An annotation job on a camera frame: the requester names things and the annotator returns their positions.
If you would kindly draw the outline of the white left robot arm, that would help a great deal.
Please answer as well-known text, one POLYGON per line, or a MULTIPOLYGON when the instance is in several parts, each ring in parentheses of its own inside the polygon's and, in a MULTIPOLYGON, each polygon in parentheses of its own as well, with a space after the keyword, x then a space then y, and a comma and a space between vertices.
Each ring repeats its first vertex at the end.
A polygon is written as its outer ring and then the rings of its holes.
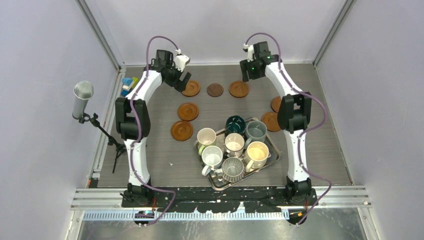
POLYGON ((183 92, 191 78, 173 67, 145 67, 139 82, 125 97, 115 101, 115 125, 127 150, 129 177, 123 193, 126 201, 148 207, 157 188, 151 184, 147 167, 147 137, 151 130, 148 102, 162 83, 183 92))

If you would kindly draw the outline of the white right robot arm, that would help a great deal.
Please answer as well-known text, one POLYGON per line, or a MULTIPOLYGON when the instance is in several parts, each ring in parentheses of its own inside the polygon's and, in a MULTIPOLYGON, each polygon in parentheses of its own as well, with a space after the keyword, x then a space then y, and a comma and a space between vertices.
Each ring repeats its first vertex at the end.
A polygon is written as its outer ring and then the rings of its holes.
POLYGON ((285 198, 291 205, 299 205, 312 191, 310 174, 306 171, 306 134, 311 121, 312 99, 301 94, 276 55, 253 61, 240 61, 242 81, 268 78, 274 85, 281 102, 277 123, 283 130, 288 154, 285 198))

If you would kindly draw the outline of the dark walnut wooden coaster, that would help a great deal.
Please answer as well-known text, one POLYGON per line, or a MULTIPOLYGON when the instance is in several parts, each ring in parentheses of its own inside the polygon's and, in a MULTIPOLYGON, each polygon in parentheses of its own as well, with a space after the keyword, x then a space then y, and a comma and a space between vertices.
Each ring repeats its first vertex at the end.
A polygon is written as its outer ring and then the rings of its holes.
POLYGON ((206 88, 206 92, 211 97, 219 97, 223 94, 224 88, 221 84, 212 83, 206 88))

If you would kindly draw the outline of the orange wooden coaster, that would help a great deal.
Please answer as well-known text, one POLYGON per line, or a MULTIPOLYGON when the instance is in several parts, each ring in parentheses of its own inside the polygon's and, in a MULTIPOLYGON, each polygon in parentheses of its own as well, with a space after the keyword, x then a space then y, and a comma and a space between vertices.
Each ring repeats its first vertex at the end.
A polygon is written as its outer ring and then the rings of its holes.
POLYGON ((281 97, 279 97, 279 96, 274 97, 274 98, 271 100, 270 107, 271 107, 271 109, 272 109, 275 113, 278 113, 278 112, 279 112, 279 110, 280 110, 280 106, 281 106, 281 102, 282 102, 282 99, 281 99, 281 97))
POLYGON ((185 90, 182 91, 181 94, 186 97, 194 97, 200 92, 200 90, 201 86, 199 82, 196 80, 189 80, 185 90))
POLYGON ((244 98, 249 94, 249 85, 243 81, 234 81, 229 85, 229 93, 235 98, 244 98))
POLYGON ((261 121, 266 125, 269 132, 279 132, 281 130, 278 123, 278 114, 276 112, 266 112, 261 121))
POLYGON ((183 121, 193 121, 199 115, 199 107, 193 102, 185 102, 177 109, 178 117, 183 121))
POLYGON ((194 128, 189 121, 179 120, 175 122, 170 129, 171 136, 176 141, 186 141, 193 135, 194 128))

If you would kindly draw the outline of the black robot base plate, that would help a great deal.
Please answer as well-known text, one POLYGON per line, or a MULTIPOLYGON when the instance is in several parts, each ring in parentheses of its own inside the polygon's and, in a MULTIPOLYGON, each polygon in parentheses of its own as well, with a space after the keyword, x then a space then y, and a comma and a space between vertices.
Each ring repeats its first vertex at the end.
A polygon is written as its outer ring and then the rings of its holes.
POLYGON ((308 196, 289 199, 284 186, 232 186, 218 191, 211 187, 166 187, 167 192, 153 191, 136 196, 127 190, 121 192, 124 208, 151 208, 167 213, 234 213, 244 207, 248 213, 273 213, 278 207, 295 207, 306 210, 317 201, 313 189, 308 196))

